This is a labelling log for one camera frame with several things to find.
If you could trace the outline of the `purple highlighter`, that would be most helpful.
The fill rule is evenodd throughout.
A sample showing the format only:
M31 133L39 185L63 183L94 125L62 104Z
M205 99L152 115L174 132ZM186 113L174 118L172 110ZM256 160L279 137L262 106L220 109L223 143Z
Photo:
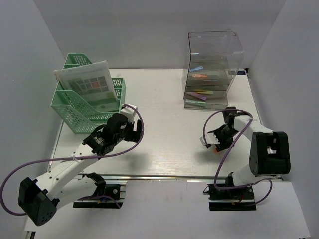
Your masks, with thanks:
M195 98L198 98L200 100L203 100L203 101L205 101L207 99L207 96L204 96L204 95L199 94L197 92L187 92L187 94L190 95L190 96L193 96Z

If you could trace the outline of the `yellow highlighter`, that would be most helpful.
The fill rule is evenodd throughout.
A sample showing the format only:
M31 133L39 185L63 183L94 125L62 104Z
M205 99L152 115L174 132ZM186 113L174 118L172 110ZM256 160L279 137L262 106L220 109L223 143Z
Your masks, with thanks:
M213 95L214 92L213 91L194 91L197 94L201 94L201 95Z

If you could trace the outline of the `document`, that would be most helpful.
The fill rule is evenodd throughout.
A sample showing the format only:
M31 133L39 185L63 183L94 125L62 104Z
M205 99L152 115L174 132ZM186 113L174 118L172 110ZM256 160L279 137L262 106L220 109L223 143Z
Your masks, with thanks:
M119 99L112 82L107 61L63 70L54 75L65 90L73 90L100 112L116 111Z

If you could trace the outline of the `blue highlighter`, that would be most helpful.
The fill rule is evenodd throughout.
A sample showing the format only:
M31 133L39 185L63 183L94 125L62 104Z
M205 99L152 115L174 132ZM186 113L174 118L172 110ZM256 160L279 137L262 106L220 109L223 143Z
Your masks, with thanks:
M203 66L198 66L198 67L192 68L189 71L190 72L197 72L197 71L201 71L201 70L203 70Z

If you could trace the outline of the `green highlighter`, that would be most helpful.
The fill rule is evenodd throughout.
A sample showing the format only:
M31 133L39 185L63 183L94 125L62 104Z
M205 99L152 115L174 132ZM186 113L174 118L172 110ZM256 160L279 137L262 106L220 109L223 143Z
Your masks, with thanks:
M200 105L200 106L203 106L206 104L206 102L204 102L204 101L195 101L195 100L189 100L189 99L186 99L185 103L193 104L193 105Z

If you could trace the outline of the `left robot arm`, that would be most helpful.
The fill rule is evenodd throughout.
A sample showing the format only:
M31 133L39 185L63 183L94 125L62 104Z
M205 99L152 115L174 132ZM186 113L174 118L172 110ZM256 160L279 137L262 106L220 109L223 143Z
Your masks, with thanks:
M136 113L123 108L114 113L106 124L100 125L73 152L71 160L63 160L56 167L35 179L20 183L18 205L36 226L42 226L57 210L77 200L110 199L107 186L97 173L85 174L71 183L81 171L111 153L121 141L138 143L142 122L134 121Z

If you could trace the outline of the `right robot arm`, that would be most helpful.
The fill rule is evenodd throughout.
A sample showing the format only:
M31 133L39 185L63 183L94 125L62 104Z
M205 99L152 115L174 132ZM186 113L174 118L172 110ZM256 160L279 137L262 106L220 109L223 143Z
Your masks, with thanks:
M210 132L203 130L201 139L206 148L214 146L218 152L225 151L215 177L219 176L227 156L241 136L246 137L251 144L248 163L230 173L230 183L226 186L221 187L214 182L217 190L225 190L228 197L235 199L243 193L243 188L290 172L289 140L285 132L264 127L251 113L236 107L227 107L220 112L224 125Z

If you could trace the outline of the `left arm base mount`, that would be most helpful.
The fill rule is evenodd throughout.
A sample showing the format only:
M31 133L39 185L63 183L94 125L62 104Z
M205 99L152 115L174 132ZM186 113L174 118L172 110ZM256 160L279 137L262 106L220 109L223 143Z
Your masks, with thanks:
M86 209L119 209L125 198L126 184L123 182L106 182L104 186L98 186L88 200L77 200L74 208Z

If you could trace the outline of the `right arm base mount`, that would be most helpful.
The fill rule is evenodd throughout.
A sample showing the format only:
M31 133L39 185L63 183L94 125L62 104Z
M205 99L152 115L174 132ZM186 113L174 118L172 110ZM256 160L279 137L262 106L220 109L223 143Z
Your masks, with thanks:
M255 196L252 187L236 190L218 190L208 184L203 190L208 195L211 212L255 211Z

